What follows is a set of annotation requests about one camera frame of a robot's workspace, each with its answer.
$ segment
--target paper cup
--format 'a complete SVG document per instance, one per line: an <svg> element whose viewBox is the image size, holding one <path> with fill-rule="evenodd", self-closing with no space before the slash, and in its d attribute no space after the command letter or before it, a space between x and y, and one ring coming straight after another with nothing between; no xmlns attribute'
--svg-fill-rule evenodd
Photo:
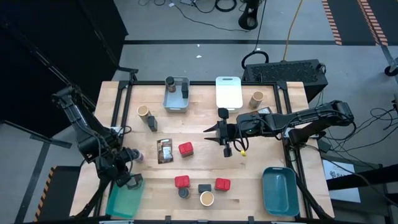
<svg viewBox="0 0 398 224"><path fill-rule="evenodd" d="M147 106L138 107L137 114L144 123L148 123L148 117L151 116L151 114Z"/></svg>
<svg viewBox="0 0 398 224"><path fill-rule="evenodd" d="M200 203L204 206L210 206L214 202L214 195L211 192L203 192L200 195Z"/></svg>
<svg viewBox="0 0 398 224"><path fill-rule="evenodd" d="M257 109L260 106L260 103L263 98L264 98L264 95L260 91L255 91L249 101L250 109L252 109L252 110Z"/></svg>

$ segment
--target gray floor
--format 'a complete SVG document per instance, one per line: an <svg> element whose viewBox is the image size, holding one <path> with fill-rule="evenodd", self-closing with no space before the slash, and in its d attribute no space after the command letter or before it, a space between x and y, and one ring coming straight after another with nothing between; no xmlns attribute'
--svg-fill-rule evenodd
<svg viewBox="0 0 398 224"><path fill-rule="evenodd" d="M249 32L229 32L192 23L182 17L175 7L155 6L151 1L139 6L137 0L115 0L121 17L130 33L129 40L172 40L172 39L256 39L257 29ZM293 14L299 1L268 0L261 39L285 40ZM212 1L199 0L203 10L211 8ZM240 12L221 13L218 11L204 15L195 8L179 4L186 14L196 20L214 25L238 29ZM306 0L292 31L292 40L333 40L321 0ZM270 55L271 62L282 60L283 45L259 45ZM187 76L191 80L214 80L217 76L239 76L243 74L241 59L253 50L253 45L125 45L120 66L138 68L139 80L163 80L167 76ZM398 47L389 47L393 56L398 56ZM317 58L327 66L329 85L325 88L323 101L342 100L349 103L359 125L370 118L371 108L391 108L392 94L398 92L394 78L382 71L387 66L380 47L346 47L337 45L290 45L287 60ZM262 57L250 58L247 63L261 63ZM116 72L114 80L125 80L127 74ZM310 103L315 106L317 98ZM387 121L376 121L352 140L346 148L362 146L383 138L390 130L383 131ZM334 137L343 137L350 128L332 128ZM352 155L367 162L385 166L396 163L395 144L392 133L385 141L374 146L353 150ZM57 139L72 142L71 149L51 146L42 173L28 207L25 221L32 221L42 194L42 189L50 168L54 165L78 166L82 157L75 144L75 134L68 128L55 136ZM27 133L0 124L0 146L3 156L1 174L1 223L12 223L21 204L30 176L32 175L42 143L29 139ZM398 192L398 187L389 185L389 190ZM382 223L380 217L368 216L349 211L336 210L338 219L356 222Z"/></svg>

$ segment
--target snack package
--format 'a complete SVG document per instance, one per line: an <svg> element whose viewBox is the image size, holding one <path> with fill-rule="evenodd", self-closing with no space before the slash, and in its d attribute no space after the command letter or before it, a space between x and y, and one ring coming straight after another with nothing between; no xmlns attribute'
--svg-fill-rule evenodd
<svg viewBox="0 0 398 224"><path fill-rule="evenodd" d="M173 162L172 139L157 140L157 163Z"/></svg>

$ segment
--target white paper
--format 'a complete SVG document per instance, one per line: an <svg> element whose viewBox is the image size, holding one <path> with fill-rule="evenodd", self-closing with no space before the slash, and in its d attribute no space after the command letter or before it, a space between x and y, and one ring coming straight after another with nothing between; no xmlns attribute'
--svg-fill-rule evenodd
<svg viewBox="0 0 398 224"><path fill-rule="evenodd" d="M326 180L337 178L344 175L350 175L349 172L343 170L342 168L332 164L329 161L323 161L323 170L325 171ZM335 164L344 167L346 170L354 172L354 165L342 163L342 162L334 162ZM331 190L329 191L329 195L331 199L335 200L343 200L346 202L358 202L361 203L361 198L359 197L358 188L353 189L344 189L344 190Z"/></svg>

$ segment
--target white cutting board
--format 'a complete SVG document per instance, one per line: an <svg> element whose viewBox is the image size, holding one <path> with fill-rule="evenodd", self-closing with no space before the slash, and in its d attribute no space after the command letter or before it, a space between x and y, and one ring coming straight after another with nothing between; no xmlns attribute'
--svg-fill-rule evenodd
<svg viewBox="0 0 398 224"><path fill-rule="evenodd" d="M241 79L238 77L216 78L217 108L226 108L230 113L237 113L243 106Z"/></svg>

